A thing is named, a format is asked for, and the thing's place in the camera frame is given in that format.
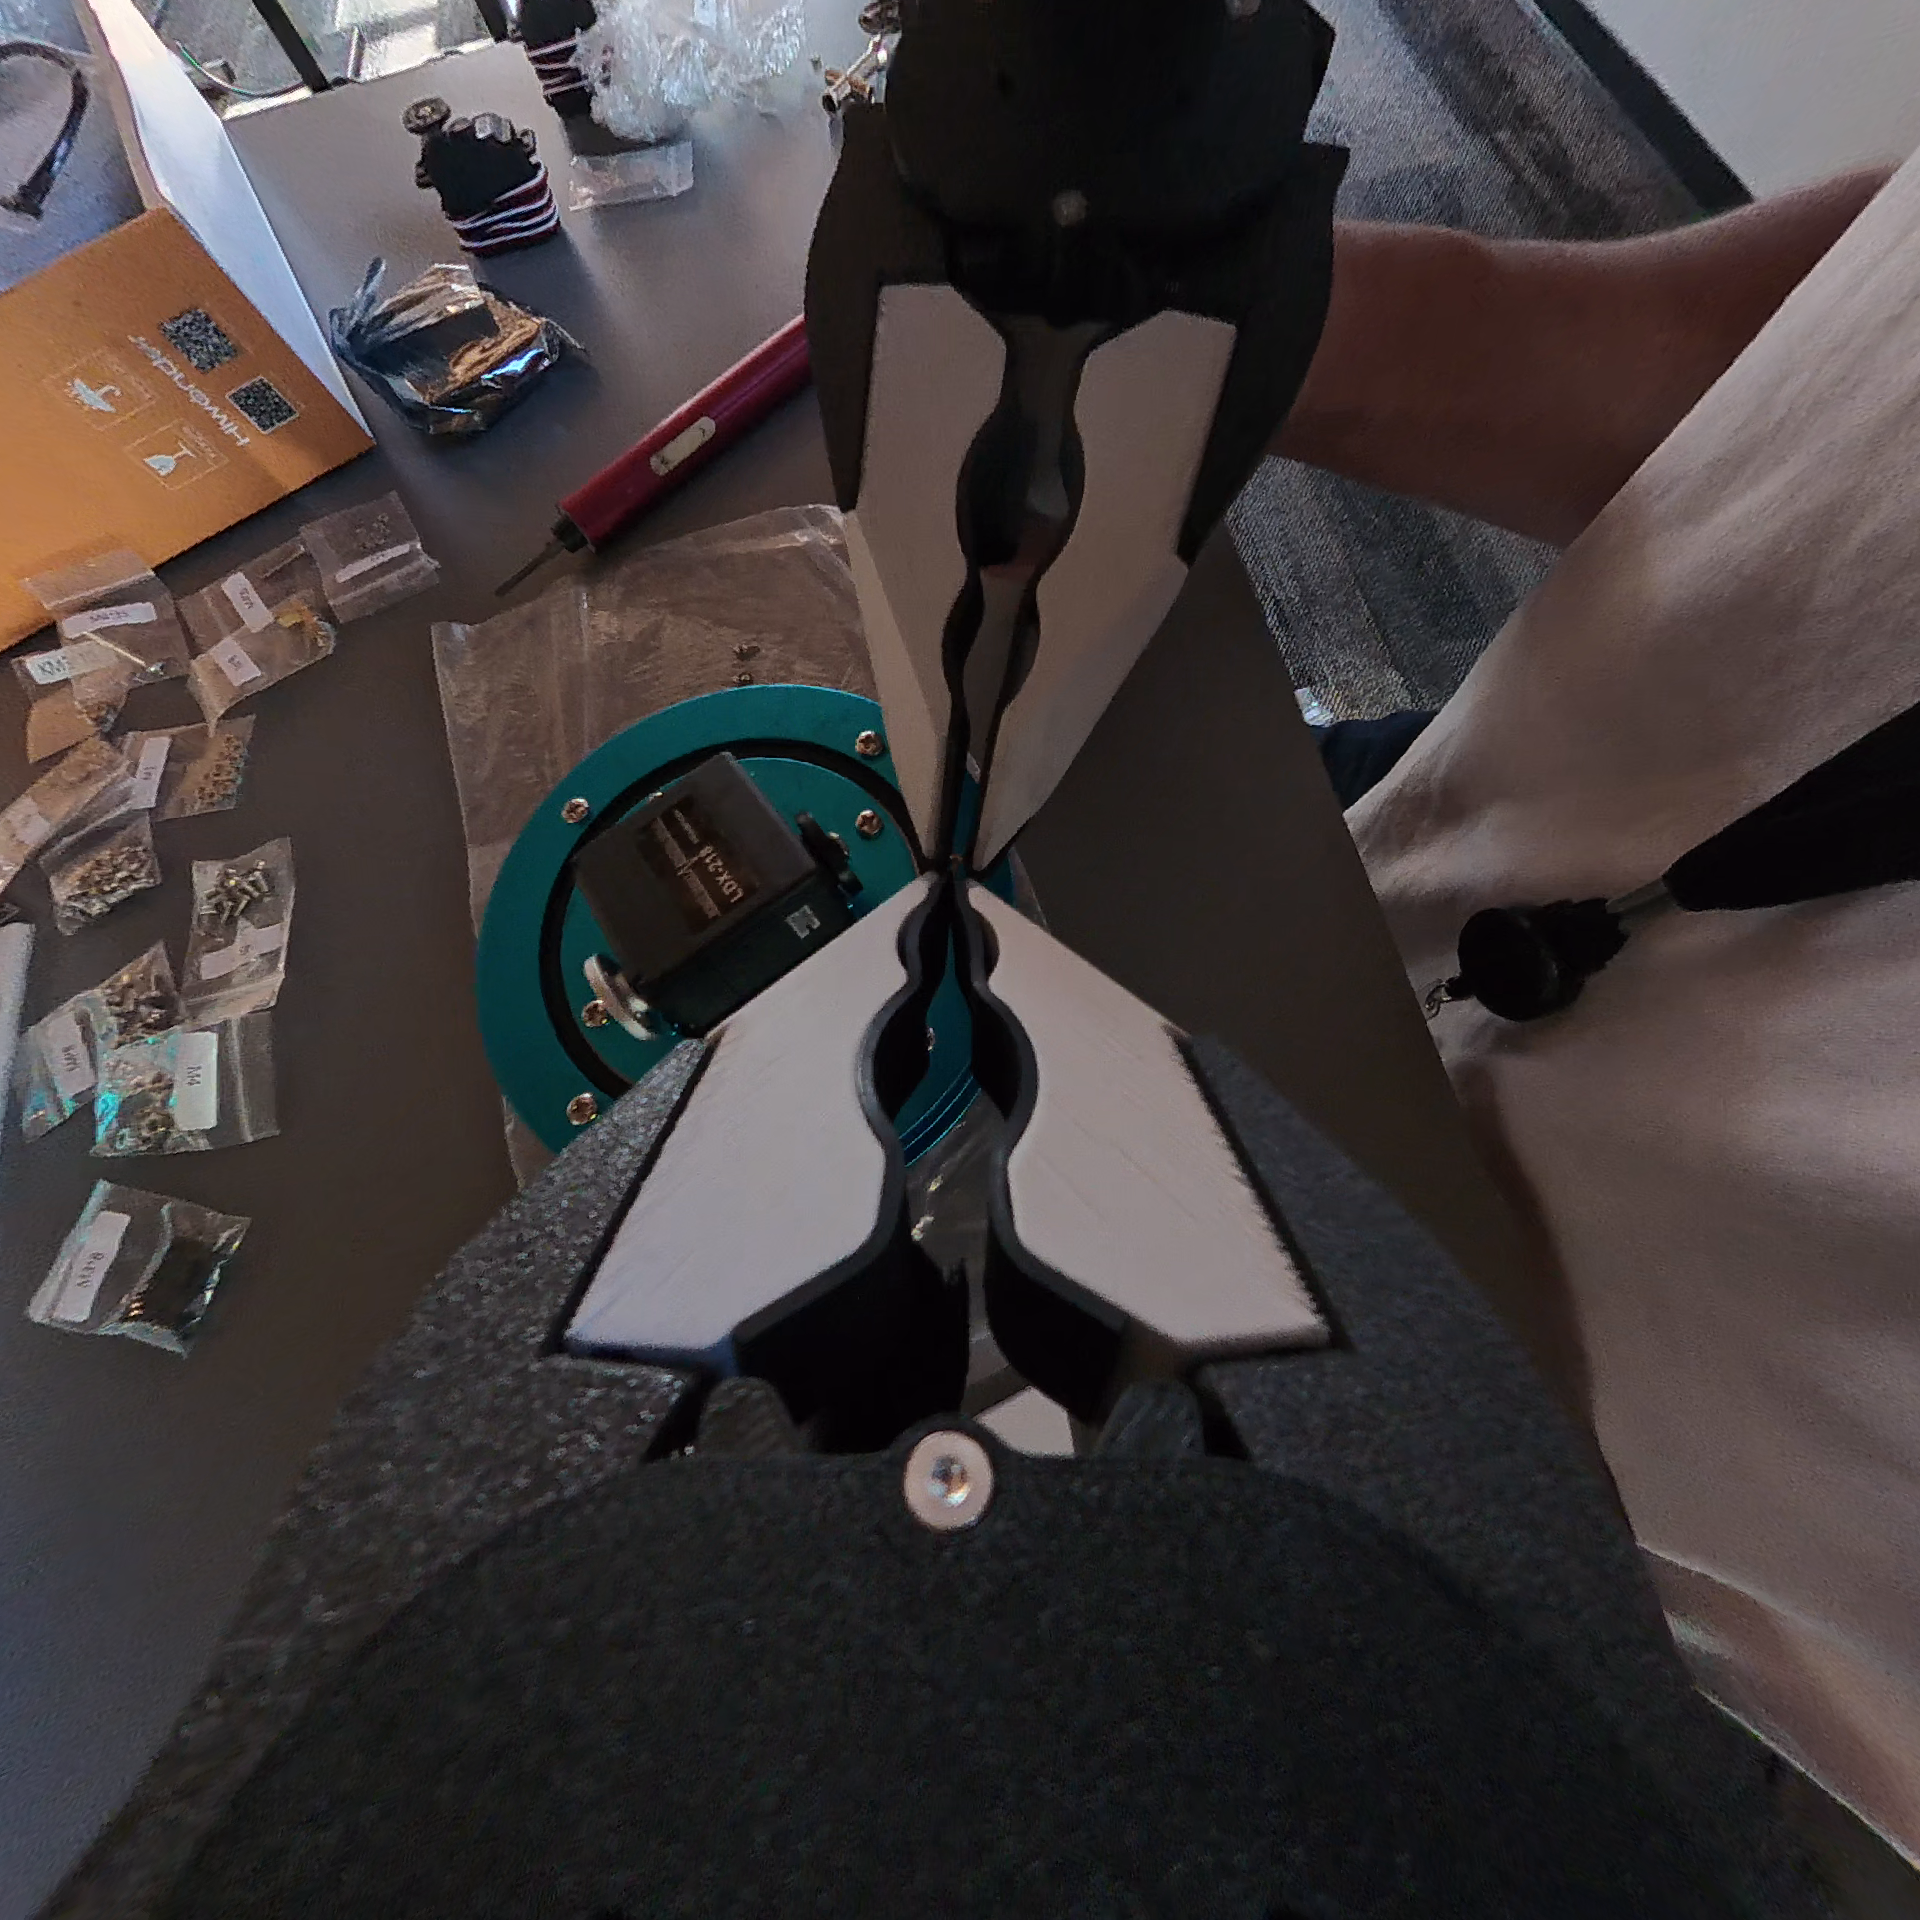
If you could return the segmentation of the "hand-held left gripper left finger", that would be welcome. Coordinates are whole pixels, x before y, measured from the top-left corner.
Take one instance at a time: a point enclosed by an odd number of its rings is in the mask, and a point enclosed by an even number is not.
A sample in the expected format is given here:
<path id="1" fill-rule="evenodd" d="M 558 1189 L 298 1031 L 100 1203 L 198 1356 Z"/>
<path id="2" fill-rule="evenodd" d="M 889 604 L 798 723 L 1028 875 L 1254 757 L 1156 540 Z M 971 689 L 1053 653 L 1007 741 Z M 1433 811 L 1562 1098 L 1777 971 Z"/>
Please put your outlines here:
<path id="1" fill-rule="evenodd" d="M 708 1037 L 572 1313 L 630 1361 L 892 1361 L 947 1341 L 901 1115 L 927 1079 L 943 885 L 914 877 Z"/>

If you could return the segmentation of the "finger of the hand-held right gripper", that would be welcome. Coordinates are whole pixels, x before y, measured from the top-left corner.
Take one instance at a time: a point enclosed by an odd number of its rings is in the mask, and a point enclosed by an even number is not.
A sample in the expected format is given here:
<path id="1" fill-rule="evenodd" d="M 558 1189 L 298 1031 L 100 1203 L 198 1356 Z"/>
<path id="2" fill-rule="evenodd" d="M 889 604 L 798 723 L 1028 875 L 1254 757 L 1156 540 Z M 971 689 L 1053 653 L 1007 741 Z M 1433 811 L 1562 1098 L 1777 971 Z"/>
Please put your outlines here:
<path id="1" fill-rule="evenodd" d="M 999 719 L 981 865 L 1046 803 L 1183 588 L 1180 537 L 1235 345 L 1226 321 L 1151 317 L 1083 364 L 1083 491 L 1041 577 L 1037 651 Z"/>
<path id="2" fill-rule="evenodd" d="M 852 580 L 882 736 L 919 847 L 933 855 L 954 723 L 943 663 L 969 585 L 962 469 L 991 416 L 1005 347 L 947 283 L 879 291 L 852 508 Z"/>

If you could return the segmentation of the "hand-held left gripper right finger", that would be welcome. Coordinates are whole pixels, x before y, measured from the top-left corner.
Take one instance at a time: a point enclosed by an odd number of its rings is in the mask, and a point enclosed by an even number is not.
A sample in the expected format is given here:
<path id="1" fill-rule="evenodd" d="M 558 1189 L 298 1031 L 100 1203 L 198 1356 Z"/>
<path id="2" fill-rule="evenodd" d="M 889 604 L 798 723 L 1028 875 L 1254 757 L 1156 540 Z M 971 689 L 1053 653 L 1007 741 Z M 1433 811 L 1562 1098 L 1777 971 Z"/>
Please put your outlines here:
<path id="1" fill-rule="evenodd" d="M 981 882 L 973 1073 L 999 1115 L 982 1299 L 1007 1361 L 1252 1361 L 1333 1341 L 1187 1034 Z"/>

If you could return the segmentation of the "red screwdriver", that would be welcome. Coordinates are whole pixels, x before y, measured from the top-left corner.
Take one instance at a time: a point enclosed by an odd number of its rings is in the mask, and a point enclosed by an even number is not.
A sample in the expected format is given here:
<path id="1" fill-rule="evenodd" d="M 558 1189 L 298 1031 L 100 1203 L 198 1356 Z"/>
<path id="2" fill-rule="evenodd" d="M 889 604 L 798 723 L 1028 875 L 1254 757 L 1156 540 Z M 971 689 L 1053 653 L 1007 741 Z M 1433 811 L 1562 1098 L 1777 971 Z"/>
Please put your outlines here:
<path id="1" fill-rule="evenodd" d="M 570 491 L 543 546 L 516 568 L 497 594 L 514 592 L 553 560 L 583 555 L 625 537 L 725 451 L 798 397 L 810 380 L 807 321 L 796 316 Z"/>

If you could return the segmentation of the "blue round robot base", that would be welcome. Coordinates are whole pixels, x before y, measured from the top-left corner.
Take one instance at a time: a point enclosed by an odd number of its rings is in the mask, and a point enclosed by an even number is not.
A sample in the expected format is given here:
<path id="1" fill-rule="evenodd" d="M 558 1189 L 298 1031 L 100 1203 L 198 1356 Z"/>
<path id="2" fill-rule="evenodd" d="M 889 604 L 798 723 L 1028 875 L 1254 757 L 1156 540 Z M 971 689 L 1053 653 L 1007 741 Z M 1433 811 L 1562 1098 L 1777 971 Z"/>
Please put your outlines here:
<path id="1" fill-rule="evenodd" d="M 537 775 L 476 948 L 521 1175 L 892 903 L 919 851 L 879 705 L 842 689 L 702 692 Z"/>

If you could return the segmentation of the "person's right forearm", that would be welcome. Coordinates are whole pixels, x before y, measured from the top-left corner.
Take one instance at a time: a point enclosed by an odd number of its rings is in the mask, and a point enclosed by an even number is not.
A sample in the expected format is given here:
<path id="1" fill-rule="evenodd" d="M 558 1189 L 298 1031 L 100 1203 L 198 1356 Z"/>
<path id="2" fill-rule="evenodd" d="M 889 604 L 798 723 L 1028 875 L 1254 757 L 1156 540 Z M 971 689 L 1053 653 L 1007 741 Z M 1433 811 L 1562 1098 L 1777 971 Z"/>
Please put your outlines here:
<path id="1" fill-rule="evenodd" d="M 1606 242 L 1339 223 L 1324 335 L 1269 449 L 1571 546 L 1895 170 Z"/>

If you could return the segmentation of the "dark grey desk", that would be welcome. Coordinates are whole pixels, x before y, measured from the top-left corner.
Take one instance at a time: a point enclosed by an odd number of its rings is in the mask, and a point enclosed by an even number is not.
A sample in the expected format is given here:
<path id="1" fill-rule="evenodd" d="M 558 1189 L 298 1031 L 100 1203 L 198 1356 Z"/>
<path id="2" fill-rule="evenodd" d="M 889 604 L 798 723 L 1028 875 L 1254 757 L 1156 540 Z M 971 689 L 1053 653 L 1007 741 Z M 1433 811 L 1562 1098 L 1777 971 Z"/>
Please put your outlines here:
<path id="1" fill-rule="evenodd" d="M 427 628 L 498 609 L 562 493 L 801 311 L 833 170 L 815 96 L 721 112 L 697 149 L 684 200 L 591 215 L 498 268 L 586 365 L 463 445 L 367 401 L 377 452 L 166 572 L 204 585 L 303 517 L 389 489 L 441 563 L 433 594 L 268 692 L 242 808 L 180 823 L 162 890 L 34 941 L 31 1018 L 154 938 L 180 939 L 193 858 L 294 840 L 278 1137 L 111 1172 L 251 1219 L 189 1359 L 26 1321 L 100 1171 L 74 1120 L 39 1143 L 7 1127 L 5 1916 L 34 1913 L 129 1796 L 343 1395 L 514 1191 Z M 1519 1313 L 1514 1217 L 1227 530 L 1019 851 L 1067 947 L 1231 1047 Z"/>

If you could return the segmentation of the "large clear plastic bag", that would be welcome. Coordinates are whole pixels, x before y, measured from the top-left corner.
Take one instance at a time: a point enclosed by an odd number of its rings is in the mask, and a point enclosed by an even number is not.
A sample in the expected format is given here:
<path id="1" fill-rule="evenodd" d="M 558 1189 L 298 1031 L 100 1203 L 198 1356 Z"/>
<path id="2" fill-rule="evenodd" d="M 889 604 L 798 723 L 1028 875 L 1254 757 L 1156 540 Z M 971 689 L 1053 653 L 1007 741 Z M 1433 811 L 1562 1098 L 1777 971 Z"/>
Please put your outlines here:
<path id="1" fill-rule="evenodd" d="M 753 671 L 758 683 L 798 681 L 877 699 L 838 522 L 828 508 L 767 512 L 653 546 L 601 580 L 562 584 L 486 621 L 435 628 L 476 931 L 505 848 L 532 816 L 537 778 L 564 771 L 630 721 L 731 689 L 739 671 Z M 748 640 L 758 656 L 735 661 L 733 649 Z M 508 1219 L 535 1237 L 516 1264 L 530 1266 L 532 1256 L 561 1259 L 558 1300 L 535 1309 L 535 1359 L 548 1373 L 570 1386 L 651 1388 L 684 1429 L 717 1386 L 756 1380 L 802 1443 L 828 1452 L 873 1452 L 909 1429 L 957 1421 L 971 1365 L 969 1276 L 959 1261 L 938 1259 L 922 1232 L 917 1180 L 927 1168 L 943 1172 L 943 1140 L 973 1108 L 978 1087 L 950 888 L 926 867 L 922 848 L 917 877 L 943 885 L 947 970 L 927 1009 L 927 1079 L 901 1115 L 901 1139 L 914 1242 L 956 1299 L 947 1341 L 924 1341 L 892 1361 L 630 1361 L 564 1349 L 572 1313 L 710 1034 L 674 1044 L 543 1163 Z"/>

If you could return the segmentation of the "small flat clear bag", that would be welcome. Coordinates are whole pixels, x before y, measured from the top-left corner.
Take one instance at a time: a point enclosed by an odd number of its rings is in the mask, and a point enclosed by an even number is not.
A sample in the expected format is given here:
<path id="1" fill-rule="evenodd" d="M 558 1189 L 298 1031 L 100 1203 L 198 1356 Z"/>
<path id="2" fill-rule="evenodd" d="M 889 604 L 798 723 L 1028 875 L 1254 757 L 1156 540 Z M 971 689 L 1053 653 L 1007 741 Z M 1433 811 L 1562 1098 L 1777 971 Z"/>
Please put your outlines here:
<path id="1" fill-rule="evenodd" d="M 691 192 L 692 170 L 695 149 L 687 138 L 620 151 L 575 151 L 566 160 L 566 208 L 673 201 Z"/>

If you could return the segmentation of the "crumpled clear plastic wrap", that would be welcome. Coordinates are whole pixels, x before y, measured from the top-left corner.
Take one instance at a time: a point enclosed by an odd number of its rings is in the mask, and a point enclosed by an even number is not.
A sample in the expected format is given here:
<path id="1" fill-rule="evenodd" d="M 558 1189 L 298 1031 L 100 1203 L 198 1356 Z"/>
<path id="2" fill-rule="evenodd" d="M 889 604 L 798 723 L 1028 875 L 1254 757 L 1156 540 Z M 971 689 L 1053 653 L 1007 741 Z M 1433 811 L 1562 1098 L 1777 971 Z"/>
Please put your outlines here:
<path id="1" fill-rule="evenodd" d="M 682 138 L 708 108 L 782 101 L 807 40 L 804 3 L 598 3 L 574 61 L 613 138 Z"/>

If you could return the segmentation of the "dark foil bag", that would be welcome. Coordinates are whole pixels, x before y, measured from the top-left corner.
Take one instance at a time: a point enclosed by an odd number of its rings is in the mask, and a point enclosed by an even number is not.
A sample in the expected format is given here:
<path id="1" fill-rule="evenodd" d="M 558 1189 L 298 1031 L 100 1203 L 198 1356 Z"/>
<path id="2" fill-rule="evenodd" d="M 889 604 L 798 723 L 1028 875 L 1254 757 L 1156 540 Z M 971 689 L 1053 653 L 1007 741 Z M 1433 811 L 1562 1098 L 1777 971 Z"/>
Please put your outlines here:
<path id="1" fill-rule="evenodd" d="M 551 317 L 500 296 L 466 264 L 435 264 L 383 292 L 372 258 L 354 296 L 326 314 L 337 356 L 430 439 L 469 442 L 530 397 L 586 347 Z"/>

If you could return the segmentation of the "group of small screw bags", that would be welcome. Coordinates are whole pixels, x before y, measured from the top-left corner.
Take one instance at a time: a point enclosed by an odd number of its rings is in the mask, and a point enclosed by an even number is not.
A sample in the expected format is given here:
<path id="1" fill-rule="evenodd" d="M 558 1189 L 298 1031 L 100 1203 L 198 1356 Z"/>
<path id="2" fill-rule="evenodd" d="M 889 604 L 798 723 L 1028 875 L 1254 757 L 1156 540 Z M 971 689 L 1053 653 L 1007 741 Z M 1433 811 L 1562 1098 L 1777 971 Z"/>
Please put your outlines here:
<path id="1" fill-rule="evenodd" d="M 5 808 L 5 885 L 39 865 L 50 920 L 77 938 L 161 888 L 157 828 L 234 810 L 269 690 L 326 661 L 338 632 L 441 577 L 396 491 L 308 522 L 291 541 L 174 600 L 134 559 L 42 577 L 58 644 L 14 663 L 31 692 L 28 757 Z M 5 906 L 5 1069 L 23 1143 L 89 1123 L 95 1162 L 189 1159 L 274 1139 L 273 1016 L 289 970 L 289 837 L 187 875 L 182 965 L 150 941 L 31 1024 L 31 931 Z M 28 1319 L 182 1356 L 249 1223 L 100 1180 L 62 1237 Z"/>

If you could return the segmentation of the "white shirt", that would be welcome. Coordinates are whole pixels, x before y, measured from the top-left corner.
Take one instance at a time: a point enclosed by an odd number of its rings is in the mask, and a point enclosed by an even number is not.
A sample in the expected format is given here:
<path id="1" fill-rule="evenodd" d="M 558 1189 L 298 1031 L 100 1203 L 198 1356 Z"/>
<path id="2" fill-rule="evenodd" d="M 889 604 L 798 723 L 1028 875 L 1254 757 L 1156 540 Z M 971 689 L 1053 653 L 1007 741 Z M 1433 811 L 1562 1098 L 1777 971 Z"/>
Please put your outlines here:
<path id="1" fill-rule="evenodd" d="M 1411 984 L 1916 705 L 1916 159 L 1351 811 Z M 1661 915 L 1438 1049 L 1574 1317 L 1702 1688 L 1916 1856 L 1916 885 Z"/>

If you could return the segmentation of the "orange cardboard box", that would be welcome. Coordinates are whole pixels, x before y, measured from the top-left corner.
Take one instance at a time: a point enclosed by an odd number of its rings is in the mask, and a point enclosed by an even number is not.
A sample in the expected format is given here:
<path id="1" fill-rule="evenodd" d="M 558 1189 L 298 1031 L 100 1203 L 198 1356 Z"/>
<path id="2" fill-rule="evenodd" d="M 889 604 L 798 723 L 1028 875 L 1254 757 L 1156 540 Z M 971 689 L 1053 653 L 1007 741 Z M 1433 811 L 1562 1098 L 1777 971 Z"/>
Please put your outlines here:
<path id="1" fill-rule="evenodd" d="M 5 647 L 30 577 L 174 560 L 372 445 L 219 114 L 134 4 L 70 15 L 82 53 L 5 60 L 7 200 L 87 93 L 42 219 L 5 208 Z"/>

